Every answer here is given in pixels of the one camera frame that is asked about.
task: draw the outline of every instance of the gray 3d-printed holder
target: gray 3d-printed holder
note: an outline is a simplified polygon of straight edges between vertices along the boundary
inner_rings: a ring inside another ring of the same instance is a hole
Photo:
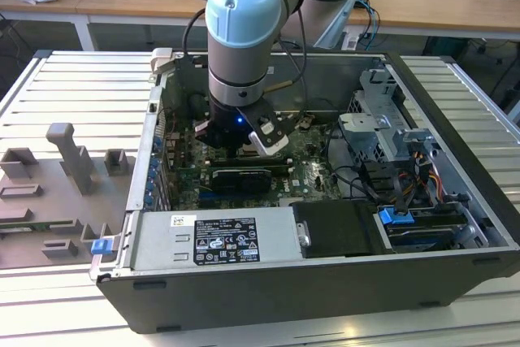
[[[83,231],[83,224],[78,219],[73,219],[71,223],[52,224],[49,229],[57,235],[75,235]]]
[[[67,167],[67,172],[70,173],[72,179],[76,182],[80,193],[87,195],[92,187],[92,180],[90,179],[92,161],[88,154],[82,155],[78,150],[72,138],[73,134],[74,127],[72,124],[56,123],[50,125],[45,137],[49,142],[58,147],[59,153],[63,157],[63,163]]]
[[[80,153],[80,160],[82,167],[89,173],[92,173],[92,170],[94,168],[94,164],[92,162],[92,159],[90,158],[89,152],[84,146],[78,146],[77,147],[78,152]],[[66,176],[70,176],[71,173],[67,169],[67,164],[65,162],[59,162],[59,164],[62,166],[63,172],[65,172]]]
[[[94,232],[94,230],[92,229],[92,227],[90,225],[86,224],[83,227],[83,232],[81,233],[80,242],[81,242],[81,244],[84,245],[84,247],[88,251],[90,251],[90,249],[92,248],[92,243],[94,242],[94,240],[97,240],[100,237],[111,236],[111,235],[112,235],[112,231],[109,228],[107,223],[104,223],[102,225],[101,233],[99,235],[97,235]]]
[[[47,240],[43,242],[41,252],[47,258],[75,257],[78,254],[78,247],[75,246],[71,239]]]
[[[0,210],[0,223],[23,223],[33,216],[27,207],[23,209]]]
[[[38,164],[29,148],[10,148],[0,160],[0,168],[10,180],[29,179],[26,165]]]
[[[105,154],[105,167],[108,176],[128,174],[128,159],[124,150],[108,150]]]

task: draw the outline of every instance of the robotic arm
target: robotic arm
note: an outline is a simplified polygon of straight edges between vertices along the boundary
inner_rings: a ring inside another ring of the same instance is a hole
[[[348,18],[342,11],[345,0],[306,2],[313,6],[305,14],[305,24],[314,26],[309,34],[312,43],[323,41],[323,30],[330,30],[334,21],[340,26],[337,34],[341,33]],[[262,95],[271,47],[291,15],[305,12],[303,3],[207,0],[210,119],[197,126],[199,140],[216,148],[226,147],[231,156],[244,143],[253,142],[260,155],[272,155],[288,144],[287,135],[294,124],[277,119]],[[338,29],[333,30],[325,36],[334,36]]]

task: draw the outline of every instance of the warning label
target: warning label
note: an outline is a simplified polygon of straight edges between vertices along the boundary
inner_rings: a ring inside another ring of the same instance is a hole
[[[195,222],[194,262],[260,262],[255,219],[199,219]]]

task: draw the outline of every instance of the blue tab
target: blue tab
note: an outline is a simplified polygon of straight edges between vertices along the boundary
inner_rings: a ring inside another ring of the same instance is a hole
[[[388,223],[414,223],[414,217],[410,212],[405,215],[399,215],[396,213],[396,210],[393,207],[385,207],[379,212],[379,217],[383,224],[386,225]]]
[[[111,255],[114,239],[97,239],[92,243],[90,253],[92,255]]]

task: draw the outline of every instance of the slotted aluminum surface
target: slotted aluminum surface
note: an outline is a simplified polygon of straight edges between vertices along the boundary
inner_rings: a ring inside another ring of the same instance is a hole
[[[59,158],[46,140],[53,122],[74,125],[74,140],[91,157],[123,148],[137,155],[148,106],[150,53],[59,52],[37,60],[0,117],[0,154],[28,147],[37,158]]]
[[[102,52],[61,52],[54,54],[47,63],[67,63],[75,56],[80,63],[88,63],[93,58],[104,64],[140,63],[147,61],[149,54],[118,54]],[[408,58],[415,61],[417,67],[423,67],[423,59]],[[77,81],[78,90],[106,90],[107,85],[115,87],[117,81],[107,84],[105,81]],[[128,81],[127,90],[141,90],[145,82]],[[30,89],[68,90],[67,82],[43,84],[31,82]],[[432,83],[430,90],[468,91],[458,82]],[[112,105],[113,101],[97,104]],[[20,124],[39,128],[26,128],[34,134],[45,130],[43,126],[57,118],[76,125],[78,137],[101,133],[137,131],[143,111],[123,111],[120,106],[113,106],[112,111],[88,111],[76,107],[65,113],[26,112],[25,121]],[[489,111],[449,111],[451,118],[461,129],[470,132],[474,118],[482,116],[488,130],[496,130],[496,124]],[[514,160],[493,160],[497,156],[520,158],[516,147],[501,146],[490,149],[486,146],[474,147],[474,152],[482,158],[490,158],[488,164],[514,164]],[[102,341],[108,345],[130,345],[149,347],[267,347],[267,346],[313,346],[313,347],[449,347],[449,346],[518,346],[520,345],[520,274],[512,278],[489,280],[456,300],[445,308],[428,310],[403,310],[398,312],[364,314],[359,316],[339,317],[296,321],[291,323],[260,324],[232,329],[209,329],[195,332],[172,332],[160,335],[137,335],[133,333],[119,313],[102,296],[101,292],[89,280],[87,267],[54,267],[45,270],[18,270],[14,276],[9,271],[0,271],[0,345],[2,347],[21,347],[34,345],[52,345],[54,347],[70,345],[94,345]],[[247,297],[244,297],[244,315],[247,315]]]
[[[520,210],[520,132],[457,65],[440,58],[403,56],[451,125],[473,151],[505,195]],[[431,75],[447,76],[423,82]],[[405,108],[420,128],[426,128],[412,102]]]

